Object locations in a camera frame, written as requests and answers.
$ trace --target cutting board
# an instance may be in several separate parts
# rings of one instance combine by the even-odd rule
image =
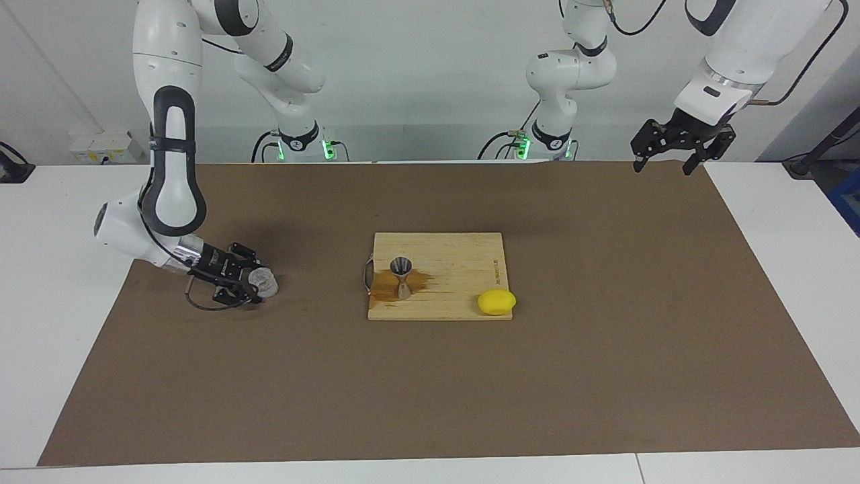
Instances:
[[[412,295],[397,298],[390,263],[412,262],[406,282]],[[371,321],[509,321],[512,313],[488,316],[478,296],[508,289],[501,233],[377,233],[373,242],[373,282],[367,319]]]

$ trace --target white table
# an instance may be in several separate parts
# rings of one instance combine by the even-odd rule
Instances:
[[[860,426],[860,240],[814,183],[776,164],[706,165],[774,289]],[[131,260],[99,246],[95,214],[145,166],[40,167],[0,185],[0,483],[860,482],[860,448],[614,456],[37,468]]]

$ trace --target brown paper sheet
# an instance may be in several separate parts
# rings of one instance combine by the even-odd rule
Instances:
[[[281,293],[202,313],[135,263],[40,465],[860,445],[705,170],[199,170]],[[368,321],[377,232],[503,233],[516,318]]]

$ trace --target metal jigger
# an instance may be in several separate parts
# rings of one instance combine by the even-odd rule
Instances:
[[[407,258],[396,258],[391,261],[390,268],[391,273],[394,274],[394,277],[398,281],[397,291],[395,291],[397,299],[401,301],[408,299],[412,295],[412,291],[409,290],[409,286],[406,284],[406,278],[412,272],[412,261]]]

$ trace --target robotic arm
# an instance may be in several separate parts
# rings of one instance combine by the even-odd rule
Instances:
[[[690,175],[703,161],[719,159],[736,135],[728,122],[771,79],[777,64],[800,44],[831,0],[716,0],[704,20],[687,9],[699,32],[714,44],[698,72],[675,99],[666,124],[648,120],[630,142],[641,171],[656,154],[693,150]]]
[[[313,58],[274,26],[263,0],[142,0],[133,64],[151,119],[150,177],[140,191],[106,203],[94,232],[104,245],[130,257],[215,285],[212,298],[223,305],[215,309],[225,309],[261,302],[277,293],[278,284],[249,248],[234,243],[222,251],[194,235],[206,217],[194,172],[194,100],[200,93],[204,32],[236,39],[246,54],[236,69],[275,110],[289,149],[297,157],[325,158],[323,143],[315,143],[323,130],[305,100],[322,88],[324,76]]]
[[[569,92],[603,87],[615,77],[617,63],[607,48],[608,28],[602,0],[570,0],[564,31],[574,48],[531,58],[526,79],[540,96],[531,125],[534,158],[558,159],[567,152],[577,110]]]

